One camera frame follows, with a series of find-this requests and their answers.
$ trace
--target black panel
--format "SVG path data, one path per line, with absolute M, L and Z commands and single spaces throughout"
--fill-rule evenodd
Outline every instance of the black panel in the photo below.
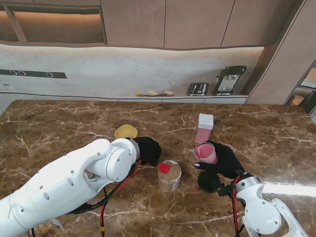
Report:
M 0 69 L 0 75 L 20 76 L 20 77 L 36 77 L 36 78 L 67 79 L 65 73 L 58 73 L 58 72 L 36 72 L 36 71 L 19 71 L 19 70 Z

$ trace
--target black glove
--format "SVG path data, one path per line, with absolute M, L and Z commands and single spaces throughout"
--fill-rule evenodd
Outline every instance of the black glove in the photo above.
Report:
M 239 175 L 238 170 L 245 171 L 229 147 L 212 141 L 207 142 L 213 144 L 218 162 L 216 164 L 198 162 L 195 164 L 197 169 L 220 173 L 230 179 L 235 179 Z
M 149 163 L 156 167 L 161 154 L 159 143 L 150 137 L 136 137 L 133 140 L 139 146 L 141 165 Z

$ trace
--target kitchen island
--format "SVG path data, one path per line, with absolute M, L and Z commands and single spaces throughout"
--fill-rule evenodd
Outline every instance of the kitchen island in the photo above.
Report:
M 198 188 L 201 171 L 194 168 L 193 149 L 199 113 L 214 115 L 210 139 L 229 146 L 244 169 L 265 183 L 265 196 L 283 200 L 307 234 L 315 236 L 316 126 L 298 106 L 15 101 L 0 116 L 0 199 L 49 162 L 95 139 L 113 141 L 115 130 L 130 124 L 138 136 L 160 143 L 159 161 L 180 164 L 180 186 L 164 193 L 157 186 L 157 169 L 140 166 L 110 199 L 105 236 L 232 237 L 230 199 Z M 92 202 L 102 197 L 100 193 Z M 240 223 L 243 211 L 238 205 Z M 50 222 L 35 232 L 37 237 L 97 237 L 99 213 L 58 217 L 64 233 Z M 248 236 L 246 230 L 241 236 Z

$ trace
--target red lid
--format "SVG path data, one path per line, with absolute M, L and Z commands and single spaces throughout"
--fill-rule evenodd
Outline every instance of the red lid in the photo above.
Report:
M 158 165 L 158 169 L 162 172 L 162 173 L 168 173 L 170 170 L 170 167 L 168 165 L 166 165 L 165 163 L 161 163 L 160 165 Z

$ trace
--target yellow dish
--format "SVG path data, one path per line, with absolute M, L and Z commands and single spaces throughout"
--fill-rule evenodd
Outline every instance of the yellow dish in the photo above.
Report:
M 115 131 L 114 136 L 116 138 L 125 138 L 125 137 L 135 138 L 137 134 L 138 134 L 138 131 L 135 127 L 129 124 L 124 124 Z

